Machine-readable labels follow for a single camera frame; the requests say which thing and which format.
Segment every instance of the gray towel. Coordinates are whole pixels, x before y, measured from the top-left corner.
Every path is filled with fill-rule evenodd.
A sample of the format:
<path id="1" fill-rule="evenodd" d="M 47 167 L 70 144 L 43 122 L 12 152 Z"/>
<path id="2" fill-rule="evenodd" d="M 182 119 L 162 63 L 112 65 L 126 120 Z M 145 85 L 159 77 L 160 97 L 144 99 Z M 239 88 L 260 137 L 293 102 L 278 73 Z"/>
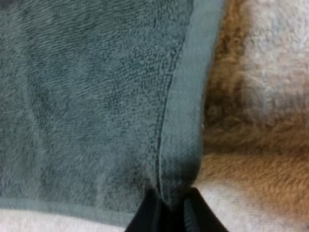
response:
<path id="1" fill-rule="evenodd" d="M 1 0 L 0 207 L 126 225 L 197 176 L 224 0 Z"/>

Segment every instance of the brown fur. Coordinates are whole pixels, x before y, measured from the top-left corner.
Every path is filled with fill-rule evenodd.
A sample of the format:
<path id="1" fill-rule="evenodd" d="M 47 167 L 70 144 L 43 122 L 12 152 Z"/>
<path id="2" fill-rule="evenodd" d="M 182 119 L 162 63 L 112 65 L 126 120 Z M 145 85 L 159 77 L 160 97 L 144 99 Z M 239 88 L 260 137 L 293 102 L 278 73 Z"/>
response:
<path id="1" fill-rule="evenodd" d="M 308 0 L 228 0 L 205 114 L 196 185 L 228 229 L 309 231 Z"/>
<path id="2" fill-rule="evenodd" d="M 206 149 L 309 153 L 309 1 L 228 2 L 208 82 Z"/>

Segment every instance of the black object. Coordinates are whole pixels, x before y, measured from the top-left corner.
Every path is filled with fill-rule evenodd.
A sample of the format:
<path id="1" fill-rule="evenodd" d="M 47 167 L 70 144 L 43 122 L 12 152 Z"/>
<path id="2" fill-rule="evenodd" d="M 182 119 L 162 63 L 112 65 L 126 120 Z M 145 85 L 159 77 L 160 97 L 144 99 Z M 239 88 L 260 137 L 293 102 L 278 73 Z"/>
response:
<path id="1" fill-rule="evenodd" d="M 196 188 L 191 188 L 175 211 L 154 190 L 141 203 L 125 232 L 227 232 Z"/>

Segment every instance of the towel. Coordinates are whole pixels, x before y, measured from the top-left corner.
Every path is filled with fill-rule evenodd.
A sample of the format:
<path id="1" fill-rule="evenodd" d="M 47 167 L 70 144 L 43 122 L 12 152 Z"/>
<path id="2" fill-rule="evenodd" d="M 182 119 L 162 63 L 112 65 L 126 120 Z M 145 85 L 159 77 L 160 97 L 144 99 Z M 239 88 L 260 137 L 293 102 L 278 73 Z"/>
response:
<path id="1" fill-rule="evenodd" d="M 0 1 L 0 207 L 126 225 L 202 155 L 224 0 Z"/>

